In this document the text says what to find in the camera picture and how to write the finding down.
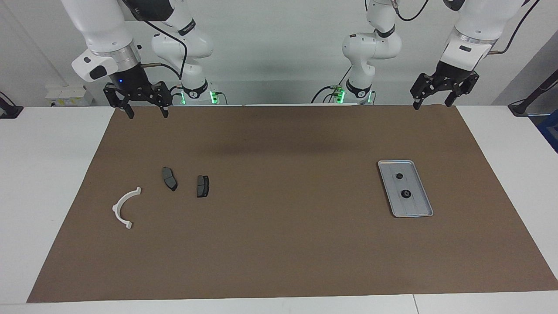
blue object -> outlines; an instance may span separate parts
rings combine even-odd
[[[558,153],[558,110],[542,121],[537,129]]]

black knob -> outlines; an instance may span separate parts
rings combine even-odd
[[[411,191],[409,191],[409,190],[402,190],[402,191],[401,191],[401,196],[402,196],[403,198],[410,198],[410,197],[411,197]]]

table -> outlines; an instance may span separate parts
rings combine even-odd
[[[0,121],[0,312],[70,313],[550,313],[558,291],[361,297],[23,304],[113,113],[108,107],[26,108]],[[558,275],[558,155],[506,107],[460,114],[554,275]]]

brown table mat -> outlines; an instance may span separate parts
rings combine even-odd
[[[455,108],[134,110],[113,115],[28,302],[558,289]],[[382,159],[415,162],[434,216],[392,216]],[[137,186],[127,230],[111,208]]]

metal tray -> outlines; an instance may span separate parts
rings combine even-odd
[[[395,217],[430,217],[434,214],[412,160],[381,160],[378,167]]]

